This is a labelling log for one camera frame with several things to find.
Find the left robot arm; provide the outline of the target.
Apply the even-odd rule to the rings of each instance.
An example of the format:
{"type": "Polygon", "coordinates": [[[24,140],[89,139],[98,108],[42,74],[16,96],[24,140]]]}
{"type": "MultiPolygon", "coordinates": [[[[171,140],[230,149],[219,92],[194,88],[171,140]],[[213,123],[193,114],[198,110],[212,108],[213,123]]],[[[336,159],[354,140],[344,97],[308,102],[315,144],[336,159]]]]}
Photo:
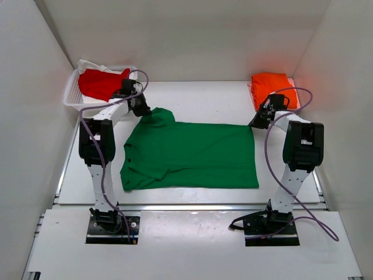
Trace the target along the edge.
{"type": "Polygon", "coordinates": [[[144,96],[148,84],[124,79],[107,104],[86,107],[79,113],[79,156],[90,172],[95,195],[95,207],[90,212],[96,224],[110,235],[123,228],[129,231],[112,183],[111,163],[116,153],[114,127],[130,112],[137,117],[152,113],[144,96]]]}

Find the green t-shirt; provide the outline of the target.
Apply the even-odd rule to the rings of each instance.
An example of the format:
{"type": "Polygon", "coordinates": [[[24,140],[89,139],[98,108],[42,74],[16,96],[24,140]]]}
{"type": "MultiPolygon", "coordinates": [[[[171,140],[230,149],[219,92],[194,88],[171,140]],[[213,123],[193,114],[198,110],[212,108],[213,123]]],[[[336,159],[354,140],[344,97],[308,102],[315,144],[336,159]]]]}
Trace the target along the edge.
{"type": "Polygon", "coordinates": [[[165,108],[144,116],[124,144],[124,191],[169,187],[257,189],[255,140],[247,125],[176,121],[165,108]]]}

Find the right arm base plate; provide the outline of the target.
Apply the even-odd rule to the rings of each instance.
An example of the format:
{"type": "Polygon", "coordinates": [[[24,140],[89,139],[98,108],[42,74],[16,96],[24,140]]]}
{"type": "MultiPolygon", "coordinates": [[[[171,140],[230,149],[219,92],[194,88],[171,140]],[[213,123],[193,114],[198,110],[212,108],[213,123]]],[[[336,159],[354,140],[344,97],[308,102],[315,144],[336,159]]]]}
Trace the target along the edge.
{"type": "Polygon", "coordinates": [[[264,216],[244,219],[246,247],[288,247],[300,245],[295,223],[287,226],[268,226],[266,222],[267,218],[264,216]]]}

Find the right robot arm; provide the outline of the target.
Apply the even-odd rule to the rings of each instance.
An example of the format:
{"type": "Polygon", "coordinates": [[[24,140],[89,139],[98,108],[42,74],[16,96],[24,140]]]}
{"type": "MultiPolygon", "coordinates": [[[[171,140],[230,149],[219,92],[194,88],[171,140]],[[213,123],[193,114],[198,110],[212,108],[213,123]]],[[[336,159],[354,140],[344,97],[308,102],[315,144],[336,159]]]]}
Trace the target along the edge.
{"type": "Polygon", "coordinates": [[[230,230],[250,230],[254,237],[265,238],[289,227],[293,222],[293,205],[304,180],[323,161],[324,126],[302,119],[288,109],[289,103],[284,94],[273,92],[249,123],[251,128],[270,131],[278,127],[286,133],[282,151],[285,170],[265,210],[233,220],[230,230]]]}

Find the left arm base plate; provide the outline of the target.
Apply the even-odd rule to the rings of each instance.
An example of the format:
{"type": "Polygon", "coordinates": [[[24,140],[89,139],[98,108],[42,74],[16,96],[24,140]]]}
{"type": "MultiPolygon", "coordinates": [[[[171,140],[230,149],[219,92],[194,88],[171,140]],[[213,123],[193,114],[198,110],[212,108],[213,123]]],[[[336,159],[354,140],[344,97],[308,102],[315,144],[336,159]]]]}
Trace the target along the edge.
{"type": "Polygon", "coordinates": [[[127,229],[123,217],[120,223],[114,227],[102,226],[102,222],[97,222],[93,215],[86,232],[86,244],[121,244],[137,245],[139,241],[140,216],[127,216],[127,229]]]}

